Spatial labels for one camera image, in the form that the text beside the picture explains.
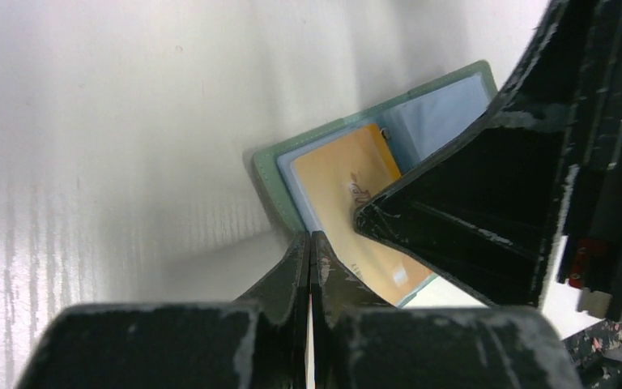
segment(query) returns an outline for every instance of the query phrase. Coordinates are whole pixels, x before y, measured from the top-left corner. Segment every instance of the black machine part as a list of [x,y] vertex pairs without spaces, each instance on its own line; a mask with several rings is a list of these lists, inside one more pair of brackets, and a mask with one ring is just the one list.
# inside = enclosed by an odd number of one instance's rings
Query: black machine part
[[303,388],[309,294],[316,387],[581,387],[535,310],[398,310],[338,261],[323,233],[300,234],[232,303],[64,311],[19,387]]
[[491,305],[539,306],[558,258],[581,309],[619,319],[622,0],[550,2],[487,112],[355,225]]

